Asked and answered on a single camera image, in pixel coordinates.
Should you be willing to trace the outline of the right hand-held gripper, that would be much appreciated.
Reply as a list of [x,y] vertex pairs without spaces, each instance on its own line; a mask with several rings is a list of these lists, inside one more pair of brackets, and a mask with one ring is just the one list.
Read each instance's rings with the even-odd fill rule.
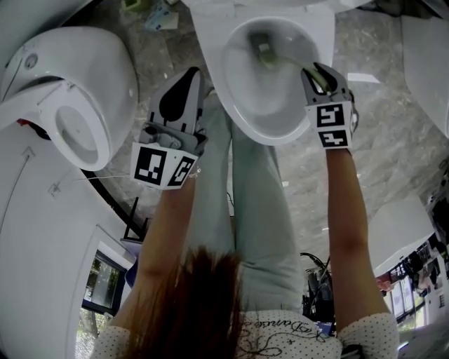
[[[358,112],[341,73],[320,62],[315,69],[304,68],[301,79],[307,104],[304,109],[312,128],[325,150],[352,148],[358,126]],[[348,96],[334,95],[341,93]]]

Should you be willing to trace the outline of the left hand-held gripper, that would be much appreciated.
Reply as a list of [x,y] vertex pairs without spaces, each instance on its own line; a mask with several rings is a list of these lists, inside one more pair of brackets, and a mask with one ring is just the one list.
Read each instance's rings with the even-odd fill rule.
[[172,76],[152,95],[150,122],[132,146],[131,180],[153,189],[182,188],[208,141],[206,130],[196,127],[202,103],[203,74],[198,67]]

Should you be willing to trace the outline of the green toilet brush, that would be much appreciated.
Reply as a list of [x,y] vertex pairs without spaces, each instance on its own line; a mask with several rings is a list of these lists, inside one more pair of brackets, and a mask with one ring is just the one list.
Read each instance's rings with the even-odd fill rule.
[[330,85],[315,67],[306,66],[299,60],[279,55],[274,49],[270,33],[251,32],[248,35],[248,41],[254,56],[268,70],[275,69],[281,63],[290,63],[310,75],[311,83],[318,86],[319,93],[330,93]]

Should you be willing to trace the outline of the white toilet with raised seat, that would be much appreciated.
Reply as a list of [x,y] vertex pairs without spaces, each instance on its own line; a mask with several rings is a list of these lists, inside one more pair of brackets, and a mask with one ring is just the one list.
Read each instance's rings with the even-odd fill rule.
[[335,11],[328,0],[182,0],[190,9],[215,91],[232,121],[270,146],[292,142],[310,122],[301,69],[281,63],[268,70],[254,56],[251,32],[270,33],[275,51],[331,65]]

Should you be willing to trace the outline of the person's right forearm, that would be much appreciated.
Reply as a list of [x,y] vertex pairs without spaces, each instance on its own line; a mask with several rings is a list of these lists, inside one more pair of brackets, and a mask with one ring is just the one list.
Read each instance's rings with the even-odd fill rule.
[[368,219],[356,175],[346,149],[326,152],[330,263],[336,268],[364,257],[368,251]]

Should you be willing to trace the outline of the person's left forearm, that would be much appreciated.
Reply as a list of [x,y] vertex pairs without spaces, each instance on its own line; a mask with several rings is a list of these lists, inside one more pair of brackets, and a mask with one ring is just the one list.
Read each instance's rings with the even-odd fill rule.
[[196,179],[161,193],[153,220],[143,241],[136,283],[149,283],[168,275],[182,254],[194,202]]

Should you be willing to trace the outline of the white egg-shaped toilet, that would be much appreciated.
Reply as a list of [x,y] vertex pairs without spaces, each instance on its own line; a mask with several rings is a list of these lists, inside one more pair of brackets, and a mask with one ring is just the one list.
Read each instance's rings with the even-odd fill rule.
[[124,42],[97,27],[59,27],[24,43],[0,86],[0,130],[18,120],[42,128],[83,170],[103,169],[127,138],[138,80]]

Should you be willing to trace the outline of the white angular toilet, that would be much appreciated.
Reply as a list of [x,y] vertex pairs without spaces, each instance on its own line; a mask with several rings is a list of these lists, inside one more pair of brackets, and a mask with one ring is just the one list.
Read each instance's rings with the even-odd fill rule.
[[449,21],[403,16],[407,87],[426,115],[449,138]]

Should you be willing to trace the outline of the pale blue packets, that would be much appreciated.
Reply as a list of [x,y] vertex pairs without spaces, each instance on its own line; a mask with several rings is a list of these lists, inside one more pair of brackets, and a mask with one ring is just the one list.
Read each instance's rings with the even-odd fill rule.
[[145,22],[145,29],[151,32],[174,30],[177,29],[178,22],[178,13],[172,12],[168,8],[158,6]]

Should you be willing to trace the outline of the person's pale green trousers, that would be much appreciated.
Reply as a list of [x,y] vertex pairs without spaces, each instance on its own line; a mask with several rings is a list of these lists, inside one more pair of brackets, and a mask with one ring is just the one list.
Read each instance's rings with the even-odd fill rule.
[[208,142],[197,162],[187,247],[241,260],[245,309],[300,312],[304,271],[275,149],[244,134],[216,93],[205,98],[199,123]]

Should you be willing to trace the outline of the blue chair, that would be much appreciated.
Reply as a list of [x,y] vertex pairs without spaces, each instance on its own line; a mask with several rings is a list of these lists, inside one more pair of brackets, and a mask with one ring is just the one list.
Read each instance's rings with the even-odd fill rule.
[[130,288],[132,288],[135,284],[135,279],[136,279],[136,275],[138,272],[138,260],[139,260],[139,256],[140,256],[141,247],[142,247],[143,241],[145,239],[145,234],[147,232],[147,223],[148,223],[148,218],[146,218],[143,222],[142,227],[138,231],[137,238],[132,238],[129,236],[129,232],[131,230],[131,224],[134,223],[133,217],[134,217],[135,211],[137,209],[138,200],[139,200],[138,197],[136,197],[134,200],[133,207],[131,208],[131,212],[130,212],[130,222],[126,226],[126,230],[124,232],[123,238],[120,239],[122,246],[124,246],[125,249],[129,253],[131,253],[135,259],[133,265],[125,273],[125,281]]

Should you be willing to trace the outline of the white cabinet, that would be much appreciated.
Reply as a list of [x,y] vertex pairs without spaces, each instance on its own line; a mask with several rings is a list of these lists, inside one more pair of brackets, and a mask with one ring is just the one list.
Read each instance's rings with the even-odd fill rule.
[[400,264],[434,234],[416,195],[383,205],[368,225],[370,262],[376,277]]

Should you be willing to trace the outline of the dark framed window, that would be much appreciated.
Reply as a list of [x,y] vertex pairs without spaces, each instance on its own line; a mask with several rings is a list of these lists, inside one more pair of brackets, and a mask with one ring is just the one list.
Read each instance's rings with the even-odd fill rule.
[[126,270],[97,250],[88,275],[80,310],[83,332],[97,337],[107,319],[119,310]]

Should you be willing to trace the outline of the cluttered shelf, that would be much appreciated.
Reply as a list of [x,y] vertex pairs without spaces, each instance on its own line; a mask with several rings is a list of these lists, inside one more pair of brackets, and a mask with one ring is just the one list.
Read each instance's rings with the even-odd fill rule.
[[377,286],[401,332],[449,318],[449,247],[434,234],[399,264],[377,277]]

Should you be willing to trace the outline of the person's white dotted shirt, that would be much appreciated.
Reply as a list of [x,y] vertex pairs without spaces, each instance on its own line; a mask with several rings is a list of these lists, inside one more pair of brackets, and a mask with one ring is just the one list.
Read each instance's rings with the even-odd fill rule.
[[361,318],[334,337],[296,311],[252,311],[244,318],[231,359],[343,359],[353,348],[363,359],[398,359],[399,333],[390,313]]

